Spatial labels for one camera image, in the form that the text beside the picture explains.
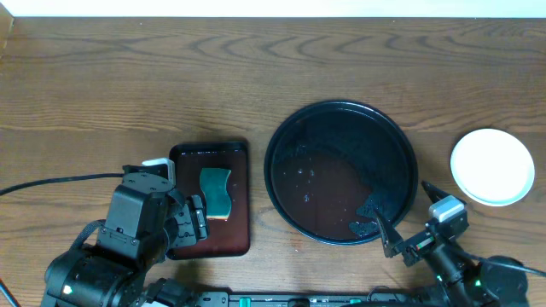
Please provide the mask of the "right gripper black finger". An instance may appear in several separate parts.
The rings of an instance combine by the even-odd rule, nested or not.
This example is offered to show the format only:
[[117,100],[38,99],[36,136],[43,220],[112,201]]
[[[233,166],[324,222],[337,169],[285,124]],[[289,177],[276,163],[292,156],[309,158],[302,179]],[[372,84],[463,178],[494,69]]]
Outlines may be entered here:
[[385,257],[393,258],[400,253],[400,247],[403,245],[404,239],[379,210],[374,209],[374,213],[380,229],[381,243]]
[[433,204],[450,196],[450,194],[448,194],[447,192],[439,189],[438,187],[432,185],[431,183],[427,181],[422,181],[421,186],[423,187],[423,190],[425,191],[428,198],[432,201]]

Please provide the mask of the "green sponge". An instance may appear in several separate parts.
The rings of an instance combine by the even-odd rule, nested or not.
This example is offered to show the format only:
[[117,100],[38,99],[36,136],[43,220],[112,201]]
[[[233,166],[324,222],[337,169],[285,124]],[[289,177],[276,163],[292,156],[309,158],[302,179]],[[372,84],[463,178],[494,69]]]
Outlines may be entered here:
[[231,170],[203,168],[200,172],[200,189],[206,201],[208,219],[227,220],[232,209],[232,200],[227,191]]

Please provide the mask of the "mint plate with red streak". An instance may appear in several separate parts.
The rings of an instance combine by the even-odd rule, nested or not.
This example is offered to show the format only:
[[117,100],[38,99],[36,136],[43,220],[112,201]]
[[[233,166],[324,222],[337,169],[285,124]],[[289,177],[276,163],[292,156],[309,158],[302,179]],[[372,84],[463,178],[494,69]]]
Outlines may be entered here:
[[458,188],[486,206],[510,206],[526,197],[535,180],[530,151],[497,129],[473,130],[453,147],[450,170]]

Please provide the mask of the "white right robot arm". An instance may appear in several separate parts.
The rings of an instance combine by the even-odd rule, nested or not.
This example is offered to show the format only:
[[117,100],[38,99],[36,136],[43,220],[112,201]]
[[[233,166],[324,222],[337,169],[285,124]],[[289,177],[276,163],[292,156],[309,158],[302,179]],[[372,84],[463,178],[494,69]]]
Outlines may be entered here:
[[400,254],[408,267],[427,263],[436,277],[425,304],[434,299],[448,306],[527,306],[528,280],[523,263],[505,257],[480,258],[456,242],[469,226],[466,203],[433,186],[421,183],[433,202],[425,229],[405,240],[378,211],[375,219],[385,256]]

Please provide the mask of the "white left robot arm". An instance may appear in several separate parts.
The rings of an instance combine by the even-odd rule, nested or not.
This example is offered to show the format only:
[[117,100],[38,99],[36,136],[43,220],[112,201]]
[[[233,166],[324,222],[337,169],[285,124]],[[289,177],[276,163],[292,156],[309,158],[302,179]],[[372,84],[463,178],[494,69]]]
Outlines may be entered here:
[[44,306],[140,306],[146,274],[208,236],[198,195],[159,175],[123,175],[104,220],[89,223],[44,274]]

